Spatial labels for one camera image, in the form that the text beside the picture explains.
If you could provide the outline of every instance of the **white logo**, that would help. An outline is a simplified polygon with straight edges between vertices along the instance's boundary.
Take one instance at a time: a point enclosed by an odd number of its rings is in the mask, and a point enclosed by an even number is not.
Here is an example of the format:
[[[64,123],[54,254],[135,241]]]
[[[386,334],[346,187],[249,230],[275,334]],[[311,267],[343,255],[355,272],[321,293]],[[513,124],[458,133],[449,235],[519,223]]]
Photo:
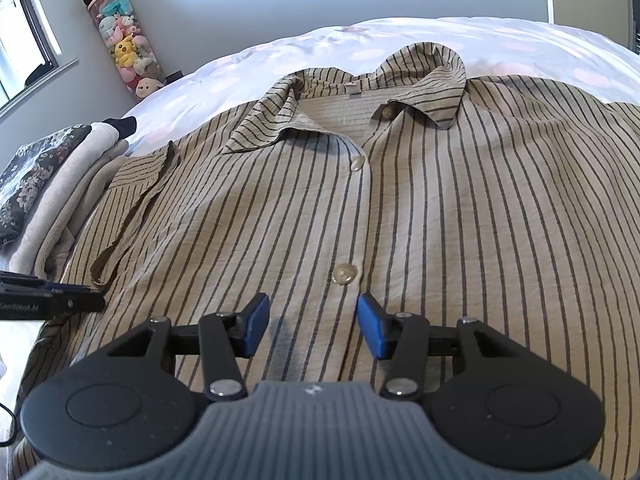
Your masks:
[[[319,394],[320,392],[322,392],[322,388],[317,384],[312,384],[311,386],[307,386],[305,388],[305,393],[309,394],[312,397],[315,397],[316,394]]]

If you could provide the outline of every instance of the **clear cylindrical container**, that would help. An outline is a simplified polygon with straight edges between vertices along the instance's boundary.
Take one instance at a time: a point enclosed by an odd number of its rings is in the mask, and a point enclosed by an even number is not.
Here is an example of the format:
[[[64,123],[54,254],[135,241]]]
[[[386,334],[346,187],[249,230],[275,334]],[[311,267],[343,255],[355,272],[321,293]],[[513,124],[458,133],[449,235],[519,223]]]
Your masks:
[[[88,6],[120,77],[138,102],[166,84],[162,67],[129,0],[93,0]]]

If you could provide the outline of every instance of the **bed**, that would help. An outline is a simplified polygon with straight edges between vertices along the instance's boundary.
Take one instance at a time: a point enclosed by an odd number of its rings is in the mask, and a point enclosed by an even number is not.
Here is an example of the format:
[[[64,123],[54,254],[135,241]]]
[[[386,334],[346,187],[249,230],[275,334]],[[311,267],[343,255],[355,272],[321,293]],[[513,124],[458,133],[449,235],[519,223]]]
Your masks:
[[[320,28],[211,61],[133,108],[138,130],[129,139],[128,155],[151,153],[220,112],[260,98],[281,76],[329,66],[366,73],[402,46],[421,41],[459,53],[469,78],[538,76],[577,86],[603,102],[640,104],[638,56],[599,34],[500,18],[387,18]],[[39,328],[33,322],[0,323],[6,365],[0,402],[7,406],[14,405]]]

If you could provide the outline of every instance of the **striped shirt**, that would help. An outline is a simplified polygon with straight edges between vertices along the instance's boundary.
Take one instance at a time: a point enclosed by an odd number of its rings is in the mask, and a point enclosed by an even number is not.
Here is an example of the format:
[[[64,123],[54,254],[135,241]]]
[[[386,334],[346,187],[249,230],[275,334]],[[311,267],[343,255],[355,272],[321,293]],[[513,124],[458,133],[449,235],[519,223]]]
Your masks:
[[[607,413],[593,463],[626,478],[640,458],[639,132],[638,107],[467,79],[433,43],[366,75],[286,76],[121,168],[66,277],[105,286],[108,308],[50,322],[21,395],[151,316],[193,324],[258,291],[271,323],[240,362],[249,384],[379,386],[354,317],[371,292],[433,324],[475,316],[588,384]],[[451,374],[432,361],[429,388]],[[203,389],[197,357],[177,375]],[[22,441],[12,478],[33,462]]]

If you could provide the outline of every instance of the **folded beige garment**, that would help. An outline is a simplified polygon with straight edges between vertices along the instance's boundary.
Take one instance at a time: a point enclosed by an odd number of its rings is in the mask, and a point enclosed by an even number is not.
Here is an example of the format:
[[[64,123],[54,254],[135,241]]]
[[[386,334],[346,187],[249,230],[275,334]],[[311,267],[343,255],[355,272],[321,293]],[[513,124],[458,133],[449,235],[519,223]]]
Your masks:
[[[76,235],[115,174],[127,160],[123,154],[128,147],[129,143],[126,140],[120,140],[104,152],[82,177],[38,251],[33,266],[36,276],[51,281],[60,279],[68,254],[76,242]]]

